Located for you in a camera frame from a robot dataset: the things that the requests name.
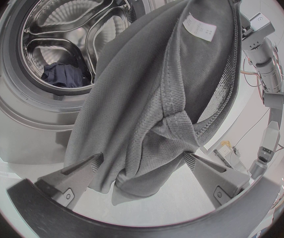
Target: gray shirt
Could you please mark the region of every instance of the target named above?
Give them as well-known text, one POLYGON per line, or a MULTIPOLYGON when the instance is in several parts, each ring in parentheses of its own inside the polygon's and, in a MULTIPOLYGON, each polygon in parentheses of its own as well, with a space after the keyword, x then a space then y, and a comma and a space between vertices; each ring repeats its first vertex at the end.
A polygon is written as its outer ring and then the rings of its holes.
POLYGON ((89 188, 105 194, 116 181, 114 205, 155 194, 185 164, 183 153, 211 139, 235 101, 240 2, 177 0, 108 43, 64 166, 100 153, 89 188), (190 14, 217 27, 211 42, 186 30, 190 14))

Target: yellow object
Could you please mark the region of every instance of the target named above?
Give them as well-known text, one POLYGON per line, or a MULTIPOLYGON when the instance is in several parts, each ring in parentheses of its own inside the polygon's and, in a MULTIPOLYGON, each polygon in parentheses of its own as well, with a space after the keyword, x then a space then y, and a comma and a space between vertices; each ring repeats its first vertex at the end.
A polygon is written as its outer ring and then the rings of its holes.
POLYGON ((227 145, 230 149, 232 148, 231 144, 230 144, 230 141, 221 141, 221 145, 222 146, 227 145))

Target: navy blue garment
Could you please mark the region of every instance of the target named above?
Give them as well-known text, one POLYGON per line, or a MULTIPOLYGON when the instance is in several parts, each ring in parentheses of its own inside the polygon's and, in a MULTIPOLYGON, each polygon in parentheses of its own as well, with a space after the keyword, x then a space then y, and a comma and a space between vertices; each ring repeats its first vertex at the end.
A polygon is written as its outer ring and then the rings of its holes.
POLYGON ((41 77, 45 82, 58 87, 82 87, 89 85, 88 78, 82 70, 72 65, 54 62, 44 66, 44 73, 41 77))

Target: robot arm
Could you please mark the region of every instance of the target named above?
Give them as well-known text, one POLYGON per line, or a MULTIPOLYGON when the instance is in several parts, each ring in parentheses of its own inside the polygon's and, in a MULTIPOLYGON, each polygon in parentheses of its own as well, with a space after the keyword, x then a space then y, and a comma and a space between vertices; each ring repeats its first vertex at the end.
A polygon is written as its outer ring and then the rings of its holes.
POLYGON ((279 65, 278 50, 267 38, 275 32, 270 20, 262 13, 258 13, 251 20, 241 14, 241 20, 242 49, 261 78, 263 102, 270 108, 269 123, 263 133, 258 158, 248 172, 252 179, 256 179, 267 170, 267 163, 272 160, 279 144, 284 106, 284 76, 279 65))

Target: care label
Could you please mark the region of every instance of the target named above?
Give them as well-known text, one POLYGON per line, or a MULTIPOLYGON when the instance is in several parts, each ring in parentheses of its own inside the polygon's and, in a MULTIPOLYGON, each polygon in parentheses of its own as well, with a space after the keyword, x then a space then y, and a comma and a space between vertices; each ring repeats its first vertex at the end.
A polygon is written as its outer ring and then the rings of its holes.
POLYGON ((211 42, 217 26, 210 25, 195 19, 191 14, 183 22, 184 27, 192 35, 211 42))

